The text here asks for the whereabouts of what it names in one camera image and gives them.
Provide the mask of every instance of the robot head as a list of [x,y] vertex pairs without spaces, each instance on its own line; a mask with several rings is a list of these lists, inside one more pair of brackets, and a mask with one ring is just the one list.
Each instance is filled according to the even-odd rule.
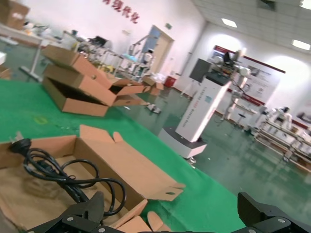
[[289,111],[290,111],[290,108],[289,108],[289,107],[284,107],[284,108],[283,108],[283,112],[284,112],[284,113],[287,113],[287,112],[289,112]]

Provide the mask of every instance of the white ceiling panel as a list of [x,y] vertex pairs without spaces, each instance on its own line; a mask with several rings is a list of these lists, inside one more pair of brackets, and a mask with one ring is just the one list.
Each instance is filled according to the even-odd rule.
[[235,3],[240,3],[240,0],[227,0],[227,1],[235,2]]
[[257,6],[257,0],[239,0],[239,3],[253,7]]
[[311,19],[311,10],[300,7],[298,17],[302,19]]
[[300,8],[298,6],[293,7],[291,5],[283,4],[283,3],[278,4],[276,7],[277,7],[277,12],[284,14],[284,15],[293,16],[293,17],[296,17],[298,15],[298,11]]
[[226,7],[227,2],[225,0],[214,0],[213,1],[215,5]]
[[311,20],[308,19],[298,19],[297,24],[298,27],[300,28],[305,28],[307,30],[311,30]]
[[290,25],[290,24],[286,24],[286,23],[282,23],[282,22],[276,22],[276,29],[293,32],[294,25]]
[[[311,44],[311,10],[299,7],[300,0],[276,0],[276,11],[259,8],[258,0],[192,1],[207,21],[219,26],[291,49],[293,39]],[[222,18],[238,27],[224,25]]]
[[306,38],[311,37],[311,30],[305,30],[305,29],[300,28],[300,27],[295,28],[295,33],[297,33],[298,35],[304,36]]
[[262,30],[263,33],[266,34],[274,34],[276,31],[275,28],[267,27],[265,25],[261,25],[260,29]]
[[282,23],[286,23],[286,24],[290,24],[290,25],[294,25],[295,20],[296,20],[296,18],[293,16],[287,16],[287,15],[280,14],[280,13],[277,14],[276,19],[278,22],[282,22]]
[[262,17],[262,18],[267,18],[271,20],[276,19],[276,14],[273,11],[268,11],[265,9],[258,9],[258,14],[259,14],[259,17]]
[[276,0],[277,3],[285,3],[292,6],[299,6],[300,0]]
[[288,39],[292,39],[294,37],[293,33],[287,32],[287,31],[282,31],[282,30],[277,30],[276,35],[278,37],[286,37]]
[[226,7],[236,11],[242,11],[242,4],[236,2],[227,1]]
[[265,26],[268,26],[268,27],[275,27],[276,26],[276,21],[275,20],[271,20],[271,19],[267,19],[267,18],[259,17],[259,24],[265,25]]
[[244,14],[244,19],[246,22],[259,23],[259,17],[249,14]]
[[250,28],[255,28],[255,29],[260,29],[261,30],[261,25],[258,23],[254,23],[251,21],[246,21],[246,25]]
[[258,15],[257,8],[255,8],[255,7],[242,5],[242,11],[246,14],[249,14],[249,15],[255,15],[255,16]]

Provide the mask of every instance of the cardboard box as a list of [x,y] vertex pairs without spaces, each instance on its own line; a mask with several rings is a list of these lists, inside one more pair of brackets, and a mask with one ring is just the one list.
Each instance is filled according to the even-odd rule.
[[129,79],[111,79],[112,87],[110,90],[117,96],[138,94],[148,92],[149,86],[144,86],[142,83],[129,80]]
[[98,100],[54,80],[45,78],[42,85],[63,112],[103,117],[108,110]]
[[[50,78],[44,78],[42,85],[63,112],[103,117],[109,108],[98,99]],[[113,106],[125,105],[147,103],[136,95],[118,96],[113,103]]]
[[142,81],[148,84],[149,86],[151,86],[151,89],[149,92],[150,95],[158,96],[161,93],[161,91],[164,90],[164,85],[161,83],[157,83],[152,78],[150,78],[150,76],[144,76],[142,78]]
[[108,106],[112,106],[116,100],[116,95],[109,89],[98,85],[96,80],[70,69],[48,65],[43,76],[77,89]]
[[111,82],[108,80],[106,74],[100,72],[91,62],[79,53],[48,45],[42,50],[42,54],[60,67],[75,70],[82,75],[89,76],[106,89],[111,87]]
[[10,80],[11,79],[11,71],[9,68],[0,65],[0,79],[6,79]]
[[[126,79],[113,79],[109,80],[112,85],[111,88],[105,89],[101,85],[98,85],[98,83],[91,79],[89,76],[55,65],[48,65],[43,75],[51,80],[55,80],[66,86],[70,86],[76,90],[79,90],[80,92],[83,92],[84,94],[91,96],[100,101],[102,104],[108,106],[116,105],[118,100],[123,100],[126,98],[132,99],[130,97],[119,96],[146,92],[149,91],[150,88],[148,86],[143,86],[141,83]],[[137,103],[136,101],[136,103],[133,102],[128,104],[134,105],[142,103]]]
[[22,30],[29,8],[16,1],[0,1],[0,22],[10,28]]
[[[4,215],[21,229],[30,229],[59,217],[74,204],[73,200],[55,183],[27,176],[21,166],[24,158],[11,153],[10,145],[0,144],[0,208]],[[79,138],[71,135],[32,139],[32,147],[47,151],[61,164],[72,158],[88,159],[97,165],[101,177],[118,179],[124,184],[125,207],[118,215],[104,219],[104,224],[110,227],[118,228],[138,216],[147,204],[146,199],[174,200],[184,187],[127,144],[117,132],[111,137],[107,131],[81,125]],[[71,165],[66,172],[78,179],[95,175],[86,164]],[[57,191],[54,197],[46,195],[49,189]],[[88,197],[99,190],[104,192],[106,208],[109,208],[110,195],[104,184],[83,189]],[[115,192],[120,201],[121,189],[115,186]]]

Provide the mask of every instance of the black power cable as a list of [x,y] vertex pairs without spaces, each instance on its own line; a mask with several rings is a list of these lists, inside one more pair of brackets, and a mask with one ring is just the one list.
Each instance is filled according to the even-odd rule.
[[[82,188],[89,188],[95,185],[97,182],[105,182],[111,193],[111,205],[107,212],[104,212],[104,216],[112,216],[117,214],[125,205],[126,192],[124,185],[112,178],[100,178],[99,170],[97,166],[89,160],[85,159],[75,159],[66,162],[62,166],[46,151],[40,148],[30,148],[31,140],[28,138],[21,139],[9,147],[9,150],[13,153],[19,153],[25,157],[24,168],[32,176],[37,177],[42,180],[56,182],[61,186],[75,202],[86,202],[89,198],[83,193]],[[75,163],[85,163],[89,164],[95,170],[95,178],[89,180],[76,180],[75,176],[69,176],[64,171],[64,169]],[[119,185],[122,189],[122,201],[118,208],[114,210],[115,206],[115,190],[112,185],[115,183]]]

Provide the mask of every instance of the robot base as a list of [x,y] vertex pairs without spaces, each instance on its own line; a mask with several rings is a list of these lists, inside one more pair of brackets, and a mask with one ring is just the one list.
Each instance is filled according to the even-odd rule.
[[207,144],[205,142],[189,142],[175,132],[176,127],[163,128],[159,138],[177,154],[185,159],[189,159],[204,151]]

